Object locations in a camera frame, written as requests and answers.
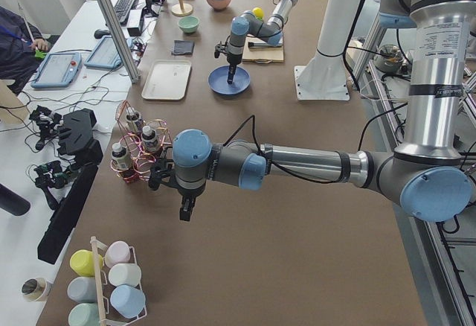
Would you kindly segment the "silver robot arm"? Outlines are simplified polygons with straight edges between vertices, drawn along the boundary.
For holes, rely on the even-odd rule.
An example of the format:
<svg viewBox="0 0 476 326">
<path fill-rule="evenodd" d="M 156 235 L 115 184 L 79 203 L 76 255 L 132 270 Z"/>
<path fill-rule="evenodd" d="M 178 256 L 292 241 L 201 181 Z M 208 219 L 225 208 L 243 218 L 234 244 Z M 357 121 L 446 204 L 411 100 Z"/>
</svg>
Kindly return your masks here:
<svg viewBox="0 0 476 326">
<path fill-rule="evenodd" d="M 227 82 L 232 83 L 237 66 L 242 62 L 242 54 L 247 35 L 255 36 L 271 46 L 279 44 L 284 25 L 287 23 L 292 8 L 298 0 L 278 0 L 274 11 L 267 21 L 259 19 L 250 10 L 236 16 L 231 22 L 231 33 L 225 45 L 225 54 L 229 63 Z"/>
<path fill-rule="evenodd" d="M 182 197 L 180 219 L 191 218 L 207 180 L 255 191 L 266 175 L 277 173 L 368 188 L 427 222 L 459 214 L 473 191 L 459 167 L 454 122 L 474 17 L 475 0 L 380 1 L 382 26 L 416 28 L 405 134 L 392 153 L 348 154 L 233 139 L 214 144 L 201 130 L 180 132 L 173 141 L 171 173 Z"/>
</svg>

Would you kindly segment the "person dark jacket forearm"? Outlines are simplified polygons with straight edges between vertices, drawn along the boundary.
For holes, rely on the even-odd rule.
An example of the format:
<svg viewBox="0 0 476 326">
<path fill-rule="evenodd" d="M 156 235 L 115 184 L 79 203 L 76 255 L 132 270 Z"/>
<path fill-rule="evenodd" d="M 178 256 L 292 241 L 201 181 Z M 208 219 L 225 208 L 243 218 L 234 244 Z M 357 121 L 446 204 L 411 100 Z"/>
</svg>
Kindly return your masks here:
<svg viewBox="0 0 476 326">
<path fill-rule="evenodd" d="M 1 79 L 13 80 L 8 87 L 16 94 L 40 65 L 31 44 L 43 36 L 32 24 L 29 27 L 21 16 L 1 7 Z"/>
</svg>

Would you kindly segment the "person hand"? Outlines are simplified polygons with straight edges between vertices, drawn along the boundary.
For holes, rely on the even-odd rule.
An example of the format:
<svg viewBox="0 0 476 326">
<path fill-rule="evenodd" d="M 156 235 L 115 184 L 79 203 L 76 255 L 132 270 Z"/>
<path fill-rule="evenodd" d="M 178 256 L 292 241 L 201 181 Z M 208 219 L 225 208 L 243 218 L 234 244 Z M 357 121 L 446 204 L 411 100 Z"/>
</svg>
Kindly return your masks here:
<svg viewBox="0 0 476 326">
<path fill-rule="evenodd" d="M 48 52 L 50 49 L 50 45 L 45 39 L 36 38 L 32 41 L 31 49 L 33 51 Z"/>
</svg>

